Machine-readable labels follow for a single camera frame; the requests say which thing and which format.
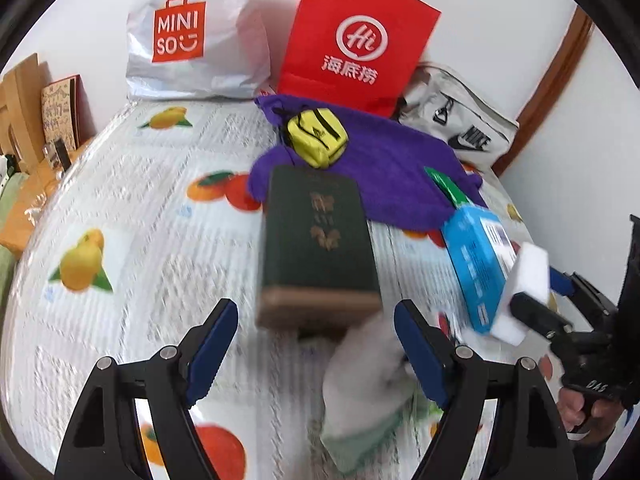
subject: bed sheet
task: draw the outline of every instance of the bed sheet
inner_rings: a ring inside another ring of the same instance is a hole
[[[128,105],[72,167],[20,261],[2,336],[2,406],[18,442],[44,467],[54,470],[100,357],[147,359],[226,297],[238,305],[238,332],[209,395],[191,410],[205,448],[207,439],[218,444],[211,449],[240,443],[246,461],[234,480],[343,478],[319,440],[322,376],[334,344],[255,327],[261,210],[228,191],[197,189],[207,176],[240,182],[275,142],[252,102],[145,102]],[[481,192],[514,241],[530,240],[495,175],[485,175]],[[469,330],[439,232],[369,228],[386,310],[412,298],[426,314],[446,314],[454,334],[483,357],[511,360],[509,349]],[[101,278],[73,292],[59,279],[60,261],[83,236],[98,245],[102,238]],[[137,406],[154,478],[166,478],[148,406]],[[479,475],[494,407],[487,402],[466,478]],[[411,478],[430,438],[408,410],[353,478]]]

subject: nike swoosh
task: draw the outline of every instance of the nike swoosh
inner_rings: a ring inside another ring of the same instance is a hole
[[[450,148],[454,150],[465,150],[467,152],[484,152],[483,148],[476,148],[475,146],[471,146],[470,144],[467,144],[467,143],[461,144],[459,135],[449,137],[447,144],[449,145]]]

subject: blue box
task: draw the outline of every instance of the blue box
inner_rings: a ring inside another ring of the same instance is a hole
[[[441,231],[471,323],[487,333],[516,259],[511,242],[494,213],[472,204],[460,206]]]

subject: finger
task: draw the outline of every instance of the finger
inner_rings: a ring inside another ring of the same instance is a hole
[[[558,404],[558,412],[560,413],[560,418],[562,419],[565,427],[567,427],[567,425],[571,426],[571,428],[574,426],[580,426],[585,419],[583,412],[576,412],[562,404]]]
[[[569,406],[575,412],[579,412],[584,406],[584,396],[575,390],[560,388],[558,402]]]
[[[607,415],[610,415],[615,407],[616,404],[614,402],[609,402],[608,400],[596,400],[593,403],[591,415],[595,418],[604,418]]]

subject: screw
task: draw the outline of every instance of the screw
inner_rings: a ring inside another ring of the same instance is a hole
[[[160,357],[162,359],[171,359],[171,358],[175,357],[175,355],[177,353],[178,353],[178,349],[175,346],[165,346],[160,351]]]
[[[536,362],[531,357],[523,357],[520,359],[520,365],[525,370],[533,370],[536,367]]]
[[[461,359],[471,359],[474,355],[474,351],[468,346],[459,346],[456,348],[456,355]]]
[[[98,359],[98,362],[95,364],[100,370],[106,370],[111,366],[113,361],[110,357],[101,357]]]

